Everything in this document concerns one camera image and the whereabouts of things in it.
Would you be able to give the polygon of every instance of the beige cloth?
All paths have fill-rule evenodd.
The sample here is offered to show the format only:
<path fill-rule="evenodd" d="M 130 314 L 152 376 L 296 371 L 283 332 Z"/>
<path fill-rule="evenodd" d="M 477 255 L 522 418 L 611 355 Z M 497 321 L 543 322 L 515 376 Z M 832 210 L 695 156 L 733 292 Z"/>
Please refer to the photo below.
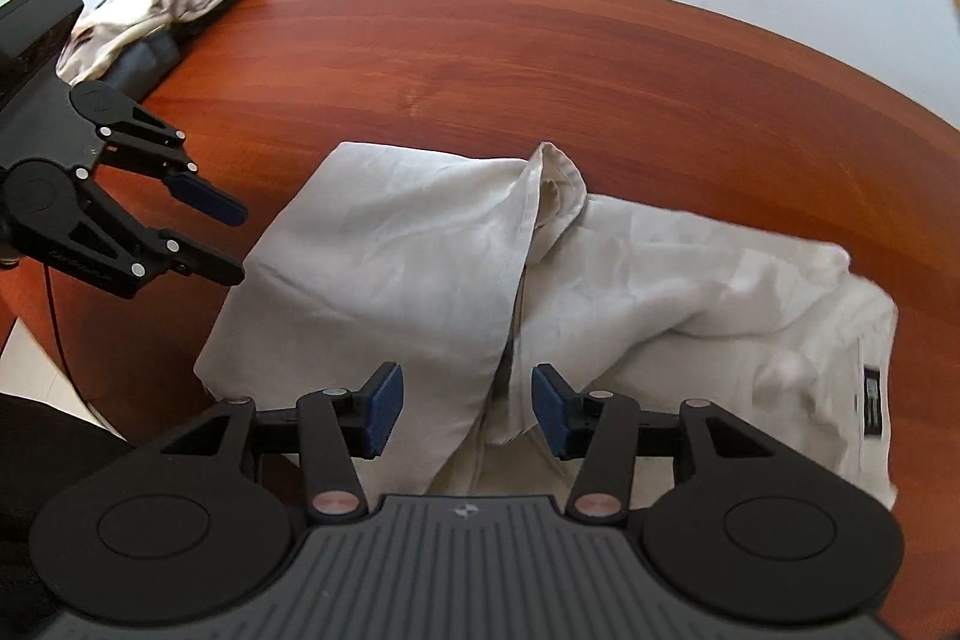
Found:
<path fill-rule="evenodd" d="M 840 247 L 590 196 L 553 145 L 529 161 L 344 143 L 246 259 L 196 371 L 218 396 L 291 407 L 383 360 L 405 405 L 358 469 L 382 493 L 553 493 L 530 373 L 675 411 L 707 397 L 891 506 L 890 298 Z M 510 342 L 498 381 L 493 381 Z M 864 367 L 881 437 L 864 437 Z M 640 458 L 632 497 L 672 485 Z"/>
<path fill-rule="evenodd" d="M 76 85 L 106 73 L 123 48 L 171 23 L 203 17 L 223 0 L 104 0 L 80 15 L 56 62 L 56 73 Z"/>

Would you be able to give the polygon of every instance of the tile floor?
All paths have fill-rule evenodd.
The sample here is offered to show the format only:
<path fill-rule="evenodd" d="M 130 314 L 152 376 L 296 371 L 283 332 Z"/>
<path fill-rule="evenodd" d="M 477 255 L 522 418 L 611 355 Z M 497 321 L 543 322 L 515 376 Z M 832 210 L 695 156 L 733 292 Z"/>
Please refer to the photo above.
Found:
<path fill-rule="evenodd" d="M 64 413 L 117 434 L 112 426 L 86 408 L 70 381 L 20 320 L 13 325 L 7 345 L 0 354 L 0 393 L 46 402 Z"/>

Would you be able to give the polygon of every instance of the robotic arm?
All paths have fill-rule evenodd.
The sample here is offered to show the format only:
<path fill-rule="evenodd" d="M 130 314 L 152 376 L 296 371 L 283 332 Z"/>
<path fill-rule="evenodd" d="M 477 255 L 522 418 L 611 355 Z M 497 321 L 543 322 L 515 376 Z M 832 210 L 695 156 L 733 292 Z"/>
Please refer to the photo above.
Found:
<path fill-rule="evenodd" d="M 904 554 L 872 497 L 718 405 L 642 410 L 533 370 L 552 497 L 367 498 L 403 405 L 386 363 L 290 410 L 222 400 L 51 499 L 30 555 L 59 613 L 37 640 L 896 640 Z M 299 453 L 299 506 L 257 484 Z M 637 456 L 675 487 L 631 509 Z"/>
<path fill-rule="evenodd" d="M 29 256 L 117 296 L 165 271 L 224 286 L 243 266 L 172 229 L 138 223 L 96 182 L 98 166 L 155 177 L 174 199 L 227 225 L 247 210 L 197 175 L 184 132 L 101 82 L 70 87 L 56 59 L 83 1 L 0 7 L 0 263 Z"/>

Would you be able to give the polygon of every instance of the reddish-brown wood surface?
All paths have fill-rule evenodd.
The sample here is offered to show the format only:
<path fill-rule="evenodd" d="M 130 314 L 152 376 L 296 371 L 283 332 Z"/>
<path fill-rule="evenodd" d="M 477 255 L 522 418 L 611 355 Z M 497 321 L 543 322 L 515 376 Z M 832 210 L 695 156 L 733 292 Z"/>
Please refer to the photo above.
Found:
<path fill-rule="evenodd" d="M 662 0 L 244 0 L 155 92 L 230 229 L 157 183 L 98 178 L 144 223 L 242 257 L 342 140 L 526 157 L 553 140 L 589 189 L 839 242 L 896 300 L 896 516 L 884 616 L 960 627 L 960 133 L 858 71 Z M 0 278 L 53 351 L 37 265 Z M 224 298 L 166 275 L 125 302 L 55 273 L 86 398 L 139 441 L 206 404 L 191 366 Z"/>
<path fill-rule="evenodd" d="M 0 301 L 0 347 L 7 344 L 7 338 L 16 323 L 16 316 L 5 301 Z"/>

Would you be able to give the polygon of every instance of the black cable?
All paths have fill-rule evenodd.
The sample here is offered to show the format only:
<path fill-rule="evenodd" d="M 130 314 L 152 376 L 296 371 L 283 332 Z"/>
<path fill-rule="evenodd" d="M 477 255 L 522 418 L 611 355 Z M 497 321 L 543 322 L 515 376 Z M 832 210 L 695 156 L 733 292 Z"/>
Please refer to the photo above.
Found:
<path fill-rule="evenodd" d="M 50 281 L 50 268 L 46 265 L 43 265 L 43 279 L 47 284 L 47 304 L 50 307 L 50 322 L 54 327 L 54 342 L 56 343 L 56 352 L 59 353 L 61 358 L 61 365 L 64 367 L 64 375 L 66 379 L 70 381 L 70 386 L 73 387 L 73 392 L 77 394 L 77 398 L 80 402 L 83 403 L 83 406 L 90 411 L 90 414 L 93 415 L 93 410 L 90 410 L 90 405 L 86 403 L 86 400 L 83 399 L 83 396 L 80 395 L 80 389 L 78 389 L 77 384 L 73 381 L 73 375 L 70 372 L 70 367 L 66 362 L 66 354 L 64 354 L 64 343 L 61 341 L 61 336 L 59 335 L 59 323 L 56 322 L 56 307 L 54 306 L 54 287 Z"/>

